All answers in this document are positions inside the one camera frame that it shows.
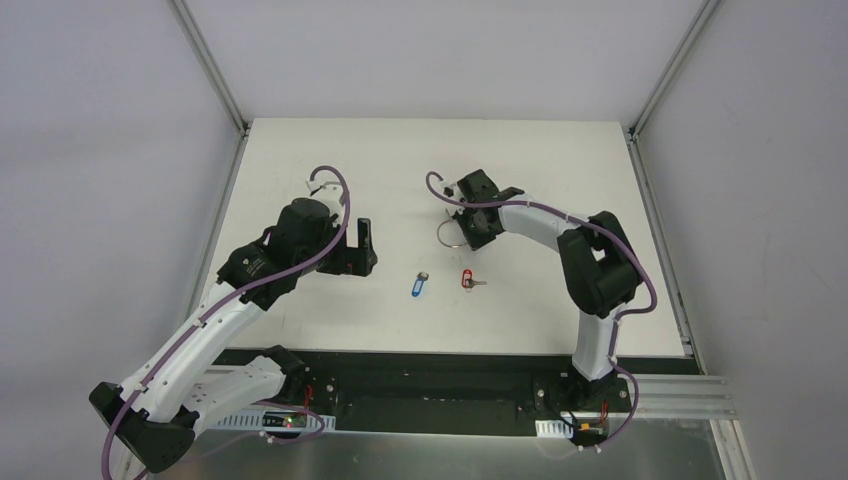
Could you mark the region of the silver metal keyring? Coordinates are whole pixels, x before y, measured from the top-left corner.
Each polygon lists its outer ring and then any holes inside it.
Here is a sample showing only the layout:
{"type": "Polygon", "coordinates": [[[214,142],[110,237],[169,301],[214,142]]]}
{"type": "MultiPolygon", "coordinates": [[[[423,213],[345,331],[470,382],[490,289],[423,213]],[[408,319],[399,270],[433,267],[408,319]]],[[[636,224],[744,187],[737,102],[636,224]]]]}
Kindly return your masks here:
{"type": "Polygon", "coordinates": [[[449,249],[460,249],[467,245],[467,240],[453,213],[446,209],[444,218],[439,222],[435,230],[437,242],[449,249]]]}

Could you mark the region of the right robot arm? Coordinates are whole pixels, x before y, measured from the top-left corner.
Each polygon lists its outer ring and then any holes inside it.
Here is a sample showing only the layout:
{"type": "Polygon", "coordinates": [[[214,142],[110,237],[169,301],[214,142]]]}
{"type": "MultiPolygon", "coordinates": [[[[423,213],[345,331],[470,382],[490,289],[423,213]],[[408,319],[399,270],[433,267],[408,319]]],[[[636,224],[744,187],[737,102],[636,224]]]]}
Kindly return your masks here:
{"type": "Polygon", "coordinates": [[[519,188],[501,190],[481,169],[428,189],[455,207],[451,218],[473,251],[511,233],[558,253],[567,292],[579,310],[572,356],[577,376],[567,384],[568,397],[583,410],[603,402],[608,393],[603,378],[614,370],[615,323],[629,311],[639,286],[648,283],[618,218],[608,211],[581,218],[519,188]]]}

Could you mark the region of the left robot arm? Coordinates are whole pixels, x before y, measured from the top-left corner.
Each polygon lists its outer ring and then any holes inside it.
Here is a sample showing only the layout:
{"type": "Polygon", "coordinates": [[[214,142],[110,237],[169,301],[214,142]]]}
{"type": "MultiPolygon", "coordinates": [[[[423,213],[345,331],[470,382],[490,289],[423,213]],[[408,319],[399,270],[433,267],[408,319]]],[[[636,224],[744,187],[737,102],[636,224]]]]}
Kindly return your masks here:
{"type": "Polygon", "coordinates": [[[93,389],[90,403],[145,472],[174,466],[205,430],[244,407],[273,398],[304,401],[307,367],[281,345],[217,380],[200,378],[301,277],[371,274],[378,262],[371,222],[357,219],[351,247],[349,220],[336,200],[293,200],[276,224],[229,255],[201,305],[148,362],[119,384],[93,389]]]}

